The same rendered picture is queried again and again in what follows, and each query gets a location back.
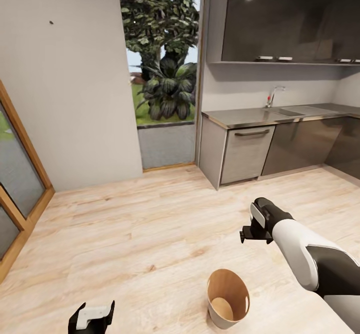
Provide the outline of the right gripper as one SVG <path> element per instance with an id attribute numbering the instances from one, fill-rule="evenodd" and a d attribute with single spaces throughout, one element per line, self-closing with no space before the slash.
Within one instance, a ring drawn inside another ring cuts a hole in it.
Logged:
<path id="1" fill-rule="evenodd" d="M 244 226 L 240 233 L 241 243 L 244 243 L 245 239 L 251 240 L 266 240 L 267 244 L 272 243 L 273 238 L 271 237 L 270 233 L 266 230 L 259 230 L 257 229 L 253 223 L 251 226 Z"/>

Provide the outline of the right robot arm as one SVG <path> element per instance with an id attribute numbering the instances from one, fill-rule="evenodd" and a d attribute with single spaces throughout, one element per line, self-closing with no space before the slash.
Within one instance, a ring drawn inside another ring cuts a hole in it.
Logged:
<path id="1" fill-rule="evenodd" d="M 250 205 L 245 239 L 275 241 L 300 285 L 318 294 L 355 334 L 360 334 L 360 263 L 315 234 L 265 197 Z"/>

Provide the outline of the trash can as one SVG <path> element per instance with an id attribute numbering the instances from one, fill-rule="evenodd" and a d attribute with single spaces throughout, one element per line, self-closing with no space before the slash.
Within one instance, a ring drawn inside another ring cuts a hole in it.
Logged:
<path id="1" fill-rule="evenodd" d="M 220 268 L 211 273 L 207 282 L 209 313 L 218 328 L 226 330 L 247 316 L 251 300 L 239 275 Z"/>

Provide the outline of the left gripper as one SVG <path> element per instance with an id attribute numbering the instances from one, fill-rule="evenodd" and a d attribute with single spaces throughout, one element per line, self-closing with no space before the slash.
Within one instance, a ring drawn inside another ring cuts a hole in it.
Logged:
<path id="1" fill-rule="evenodd" d="M 111 325 L 115 308 L 115 300 L 112 302 L 110 313 L 106 317 L 91 319 L 86 329 L 76 330 L 79 311 L 86 306 L 83 303 L 68 321 L 68 334 L 105 334 L 108 325 Z"/>

